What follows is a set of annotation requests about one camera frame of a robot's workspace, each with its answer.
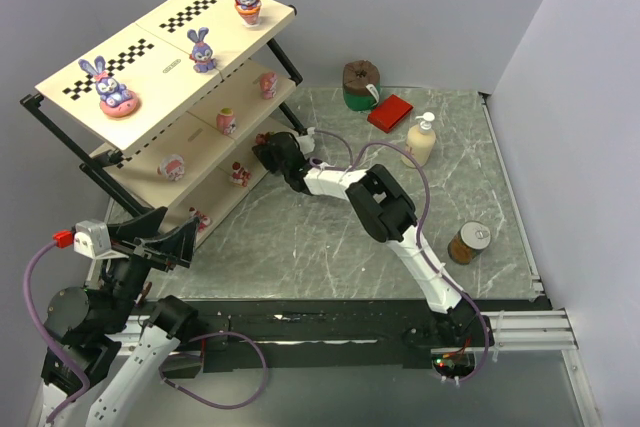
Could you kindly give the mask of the pink clover donut toy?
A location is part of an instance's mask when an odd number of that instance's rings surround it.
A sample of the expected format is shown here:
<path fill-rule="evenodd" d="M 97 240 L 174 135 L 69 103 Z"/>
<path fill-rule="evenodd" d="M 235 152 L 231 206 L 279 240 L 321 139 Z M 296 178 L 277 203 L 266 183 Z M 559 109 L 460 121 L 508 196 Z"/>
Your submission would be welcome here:
<path fill-rule="evenodd" d="M 264 145 L 269 141 L 270 137 L 271 137 L 271 133 L 270 132 L 258 134 L 256 136 L 256 138 L 255 138 L 256 144 L 257 145 Z"/>

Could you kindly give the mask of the red white fish toy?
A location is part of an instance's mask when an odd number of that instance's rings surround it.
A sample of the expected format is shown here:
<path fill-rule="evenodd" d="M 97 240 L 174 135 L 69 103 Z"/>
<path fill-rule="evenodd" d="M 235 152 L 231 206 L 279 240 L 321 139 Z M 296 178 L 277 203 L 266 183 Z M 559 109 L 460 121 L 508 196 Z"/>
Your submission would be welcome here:
<path fill-rule="evenodd" d="M 194 208 L 194 207 L 190 207 L 189 208 L 189 216 L 190 217 L 197 217 L 199 220 L 199 225 L 198 225 L 198 232 L 204 232 L 212 223 L 211 219 L 209 216 L 207 216 L 206 214 L 204 214 L 203 212 L 201 212 L 200 210 Z"/>

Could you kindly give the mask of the strawberry cake toy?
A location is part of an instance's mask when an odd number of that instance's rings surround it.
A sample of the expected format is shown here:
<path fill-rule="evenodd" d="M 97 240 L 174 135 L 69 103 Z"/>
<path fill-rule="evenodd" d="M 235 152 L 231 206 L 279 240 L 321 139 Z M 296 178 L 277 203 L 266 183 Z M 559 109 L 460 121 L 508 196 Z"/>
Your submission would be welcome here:
<path fill-rule="evenodd" d="M 247 187 L 252 174 L 245 169 L 245 167 L 240 162 L 234 162 L 232 164 L 232 173 L 230 176 L 230 181 L 237 186 Z"/>

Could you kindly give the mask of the pink roll cake toy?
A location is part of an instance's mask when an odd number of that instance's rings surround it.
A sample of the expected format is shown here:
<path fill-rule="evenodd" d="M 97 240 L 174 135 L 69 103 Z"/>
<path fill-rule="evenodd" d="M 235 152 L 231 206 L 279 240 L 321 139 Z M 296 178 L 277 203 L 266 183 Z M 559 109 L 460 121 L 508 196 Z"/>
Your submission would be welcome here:
<path fill-rule="evenodd" d="M 237 128 L 236 116 L 232 109 L 223 108 L 216 116 L 216 128 L 223 135 L 231 135 Z"/>

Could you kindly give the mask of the pink white small toy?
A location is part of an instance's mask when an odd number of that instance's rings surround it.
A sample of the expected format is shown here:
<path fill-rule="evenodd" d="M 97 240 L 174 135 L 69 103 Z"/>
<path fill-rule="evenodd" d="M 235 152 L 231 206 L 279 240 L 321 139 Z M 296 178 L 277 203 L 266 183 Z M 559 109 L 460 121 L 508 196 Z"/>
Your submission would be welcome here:
<path fill-rule="evenodd" d="M 157 167 L 157 174 L 172 182 L 181 180 L 185 175 L 184 158 L 178 154 L 165 157 Z"/>

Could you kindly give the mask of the pink piglet toy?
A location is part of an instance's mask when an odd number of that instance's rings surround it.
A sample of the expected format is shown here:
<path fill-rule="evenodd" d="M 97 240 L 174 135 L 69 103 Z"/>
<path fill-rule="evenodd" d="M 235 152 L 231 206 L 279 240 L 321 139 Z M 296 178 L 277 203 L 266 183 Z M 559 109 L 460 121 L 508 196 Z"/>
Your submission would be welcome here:
<path fill-rule="evenodd" d="M 272 99 L 277 93 L 278 75 L 273 72 L 266 72 L 259 78 L 259 86 L 262 99 Z"/>

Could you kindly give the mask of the purple sitting bunny toy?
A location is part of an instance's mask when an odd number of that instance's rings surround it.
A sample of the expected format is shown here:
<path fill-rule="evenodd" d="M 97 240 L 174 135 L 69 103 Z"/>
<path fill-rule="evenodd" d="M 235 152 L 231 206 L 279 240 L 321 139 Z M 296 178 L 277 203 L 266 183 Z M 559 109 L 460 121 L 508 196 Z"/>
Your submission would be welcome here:
<path fill-rule="evenodd" d="M 194 61 L 193 68 L 197 73 L 206 73 L 216 68 L 214 50 L 205 42 L 205 37 L 208 33 L 208 27 L 201 27 L 198 30 L 189 29 L 187 31 L 187 37 L 193 42 L 189 58 Z"/>

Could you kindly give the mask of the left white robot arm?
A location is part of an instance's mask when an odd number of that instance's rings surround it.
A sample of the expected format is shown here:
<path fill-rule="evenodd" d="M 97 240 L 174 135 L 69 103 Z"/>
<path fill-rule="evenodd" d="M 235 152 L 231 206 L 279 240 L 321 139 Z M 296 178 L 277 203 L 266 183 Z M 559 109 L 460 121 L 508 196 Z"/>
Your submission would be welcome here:
<path fill-rule="evenodd" d="M 45 320 L 34 321 L 47 345 L 42 378 L 42 426 L 120 426 L 143 385 L 178 347 L 197 312 L 174 296 L 158 302 L 133 354 L 111 382 L 123 332 L 153 269 L 187 267 L 199 221 L 161 233 L 167 210 L 152 209 L 118 224 L 88 220 L 54 235 L 57 248 L 107 262 L 97 287 L 68 287 L 50 301 Z"/>

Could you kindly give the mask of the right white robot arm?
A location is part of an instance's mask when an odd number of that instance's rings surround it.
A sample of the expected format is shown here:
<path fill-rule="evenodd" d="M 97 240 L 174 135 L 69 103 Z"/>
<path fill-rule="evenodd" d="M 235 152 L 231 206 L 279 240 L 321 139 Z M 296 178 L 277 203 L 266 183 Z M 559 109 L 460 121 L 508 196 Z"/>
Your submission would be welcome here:
<path fill-rule="evenodd" d="M 432 312 L 438 344 L 490 346 L 490 323 L 447 273 L 422 233 L 410 196 L 386 167 L 338 168 L 306 157 L 289 132 L 270 134 L 252 147 L 260 163 L 292 190 L 349 202 L 362 227 L 389 247 L 419 286 Z"/>

